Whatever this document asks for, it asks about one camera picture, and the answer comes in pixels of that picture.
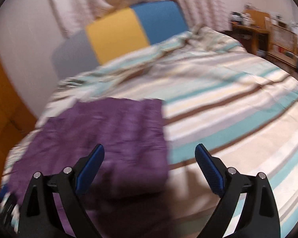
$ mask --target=wooden desk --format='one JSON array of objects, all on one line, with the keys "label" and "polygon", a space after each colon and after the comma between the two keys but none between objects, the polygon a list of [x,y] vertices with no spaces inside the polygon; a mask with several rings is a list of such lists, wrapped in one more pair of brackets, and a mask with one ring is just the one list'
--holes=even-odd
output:
[{"label": "wooden desk", "polygon": [[232,24],[233,30],[234,29],[242,29],[252,33],[252,54],[257,55],[258,51],[258,34],[269,34],[268,29],[264,28],[257,28],[257,27],[247,27],[244,25],[239,24]]},{"label": "wooden desk", "polygon": [[250,17],[253,19],[253,21],[255,21],[256,26],[263,28],[263,29],[267,28],[266,18],[270,19],[269,13],[257,11],[257,10],[245,10],[244,13],[250,14]]}]

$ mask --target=items on desk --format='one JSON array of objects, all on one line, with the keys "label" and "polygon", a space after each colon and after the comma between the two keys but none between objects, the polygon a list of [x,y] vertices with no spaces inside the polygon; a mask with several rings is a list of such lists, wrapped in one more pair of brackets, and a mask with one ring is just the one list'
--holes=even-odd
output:
[{"label": "items on desk", "polygon": [[246,3],[244,6],[245,10],[254,10],[255,7],[251,3]]},{"label": "items on desk", "polygon": [[272,24],[274,24],[274,25],[277,25],[282,28],[287,28],[286,22],[283,21],[282,16],[279,14],[276,14],[275,17],[272,17],[271,21],[272,21]]},{"label": "items on desk", "polygon": [[249,13],[232,12],[230,19],[233,24],[240,24],[247,27],[255,24]]},{"label": "items on desk", "polygon": [[280,47],[280,46],[277,46],[277,45],[273,45],[273,50],[274,50],[275,52],[279,52],[279,53],[281,53],[281,54],[284,54],[285,51],[286,51],[284,48],[282,48],[282,47]]}]

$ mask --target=blue gripper pad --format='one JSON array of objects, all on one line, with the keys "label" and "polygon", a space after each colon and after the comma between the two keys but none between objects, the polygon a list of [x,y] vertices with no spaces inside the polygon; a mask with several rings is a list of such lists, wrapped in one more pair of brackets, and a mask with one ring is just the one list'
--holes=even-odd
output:
[{"label": "blue gripper pad", "polygon": [[211,159],[211,155],[200,144],[195,148],[195,158],[212,192],[220,197],[224,194],[224,178]]},{"label": "blue gripper pad", "polygon": [[103,160],[105,157],[105,150],[102,145],[99,145],[92,152],[92,156],[89,158],[85,164],[82,171],[76,178],[76,189],[77,195],[85,194],[94,180]]}]

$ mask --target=bed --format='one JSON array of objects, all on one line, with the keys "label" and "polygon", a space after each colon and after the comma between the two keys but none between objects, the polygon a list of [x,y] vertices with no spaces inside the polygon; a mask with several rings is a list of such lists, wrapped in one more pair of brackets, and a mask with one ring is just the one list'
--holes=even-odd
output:
[{"label": "bed", "polygon": [[[77,100],[104,97],[164,101],[167,198],[177,237],[196,237],[218,202],[194,159],[199,143],[241,173],[267,174],[282,237],[298,221],[298,81],[208,27],[184,31],[61,81],[36,129],[10,151],[2,184],[48,118]],[[244,198],[226,234],[233,232]]]}]

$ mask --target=wrinkled blanket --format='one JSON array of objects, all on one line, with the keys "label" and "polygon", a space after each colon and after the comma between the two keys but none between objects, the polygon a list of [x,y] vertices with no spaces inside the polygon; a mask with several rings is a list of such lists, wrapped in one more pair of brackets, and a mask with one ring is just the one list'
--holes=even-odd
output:
[{"label": "wrinkled blanket", "polygon": [[[9,191],[16,193],[21,204],[34,172],[59,173],[100,143],[105,149],[104,162],[84,196],[92,221],[110,237],[168,237],[168,210],[157,194],[164,190],[168,175],[161,105],[160,100],[115,98],[77,102],[50,118],[36,135],[13,167]],[[56,199],[65,231],[71,232],[61,205]],[[109,228],[115,224],[116,234]],[[124,225],[130,225],[128,231],[121,229]]]},{"label": "wrinkled blanket", "polygon": [[[294,227],[298,221],[298,81],[207,27],[62,81],[37,130],[10,151],[2,183],[48,118],[73,106],[76,99],[104,96],[164,100],[164,137],[171,168],[167,198],[177,237],[197,237],[218,202],[194,160],[198,143],[240,173],[265,172],[277,203],[281,237]],[[241,196],[226,235],[234,231],[244,200]]]}]

